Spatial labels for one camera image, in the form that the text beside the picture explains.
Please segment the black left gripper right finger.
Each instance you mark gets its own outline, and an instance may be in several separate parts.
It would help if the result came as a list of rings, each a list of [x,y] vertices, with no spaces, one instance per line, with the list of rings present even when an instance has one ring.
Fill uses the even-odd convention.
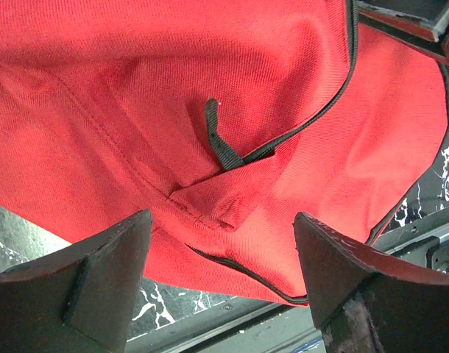
[[[349,238],[307,213],[294,236],[327,352],[449,352],[449,274]]]

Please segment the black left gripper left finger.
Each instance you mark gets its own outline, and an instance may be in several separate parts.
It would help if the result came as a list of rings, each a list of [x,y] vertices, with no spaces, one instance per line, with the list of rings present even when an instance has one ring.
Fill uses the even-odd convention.
[[[0,352],[123,352],[151,240],[139,211],[0,273]]]

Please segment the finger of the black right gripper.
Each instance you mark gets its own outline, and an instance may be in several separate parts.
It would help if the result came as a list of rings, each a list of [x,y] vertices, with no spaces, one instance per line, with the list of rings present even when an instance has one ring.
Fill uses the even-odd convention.
[[[449,1],[358,1],[362,23],[449,65]]]

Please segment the red student backpack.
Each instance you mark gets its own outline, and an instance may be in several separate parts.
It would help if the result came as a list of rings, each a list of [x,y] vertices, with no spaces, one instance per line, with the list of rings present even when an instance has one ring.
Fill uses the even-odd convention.
[[[449,67],[354,1],[0,1],[0,205],[148,209],[168,285],[304,305],[296,214],[373,242],[448,130]]]

